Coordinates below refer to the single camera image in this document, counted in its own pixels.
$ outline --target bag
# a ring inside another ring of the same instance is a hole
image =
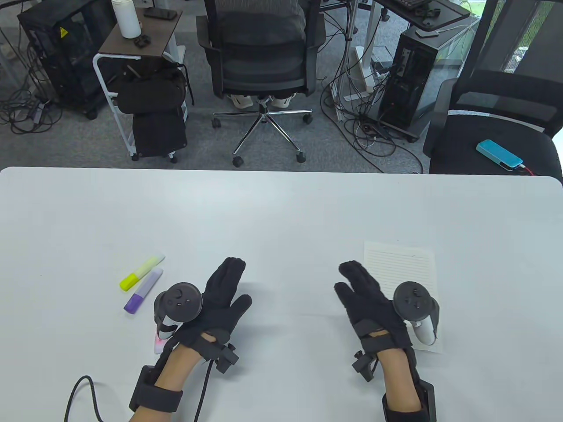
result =
[[[186,87],[195,105],[187,68],[166,59],[127,64],[117,106],[133,114],[133,135],[140,157],[164,156],[187,146],[182,104]]]

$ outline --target person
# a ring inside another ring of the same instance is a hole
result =
[[[178,346],[169,354],[154,386],[164,391],[179,393],[202,355],[191,347],[202,339],[215,344],[216,338],[206,333],[211,325],[218,325],[232,333],[239,319],[252,304],[248,295],[231,301],[244,271],[240,259],[228,258],[209,279],[202,313],[196,320],[183,324],[172,337]],[[421,402],[416,383],[419,381],[413,361],[412,344],[404,321],[394,311],[392,303],[381,292],[378,282],[356,261],[340,265],[340,273],[350,285],[339,282],[334,286],[344,305],[348,318],[356,328],[361,321],[370,321],[377,328],[362,340],[366,353],[377,350],[383,368],[386,394],[383,409],[387,422],[428,422],[428,411]],[[170,422],[172,414],[143,407],[137,408],[130,422]]]
[[[215,0],[222,41],[255,46],[304,41],[310,3],[311,0]],[[271,31],[276,24],[284,30]],[[278,94],[272,97],[270,105],[286,109],[295,95],[294,92]],[[254,105],[248,95],[227,97],[240,110]]]

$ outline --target skin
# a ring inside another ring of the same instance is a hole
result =
[[[371,333],[372,337],[388,334],[387,330]],[[388,349],[377,354],[383,367],[387,405],[390,410],[410,413],[422,409],[421,401],[414,388],[409,361],[402,349]]]
[[[371,336],[377,337],[383,334],[388,334],[388,331],[371,333]],[[212,343],[215,341],[214,337],[205,333],[202,337]],[[379,352],[377,357],[383,367],[389,409],[403,413],[421,410],[422,405],[414,388],[406,353],[402,349],[389,349]],[[201,359],[202,357],[195,350],[178,345],[170,354],[155,385],[166,390],[182,391],[187,377]],[[170,413],[157,412],[141,406],[129,422],[171,422],[171,419]]]

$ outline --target purple highlighter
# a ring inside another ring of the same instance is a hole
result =
[[[125,309],[128,313],[134,315],[135,312],[137,312],[137,309],[139,309],[139,306],[141,306],[143,300],[145,300],[145,297],[150,292],[150,289],[152,289],[153,286],[157,283],[162,273],[163,270],[161,268],[154,268],[145,277],[141,285],[138,287],[135,293],[133,293],[133,296],[131,296],[131,299],[129,299],[129,302],[127,302],[123,309]]]

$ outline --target black glove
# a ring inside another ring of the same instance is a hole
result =
[[[240,318],[252,304],[252,298],[247,294],[231,304],[245,268],[246,263],[242,259],[227,258],[207,281],[200,314],[196,319],[182,324],[172,338],[184,346],[192,347],[200,342],[202,333],[208,333],[219,344],[226,344]]]
[[[368,271],[359,262],[349,261],[338,268],[340,274],[348,279],[352,289],[343,282],[336,283],[334,290],[346,308],[348,318],[368,353],[397,348],[407,349],[412,346],[406,325],[403,319],[395,312],[392,301],[387,299],[379,283],[371,277]],[[385,337],[369,338],[369,334],[389,331],[392,341]],[[371,344],[379,350],[367,350],[366,344]]]

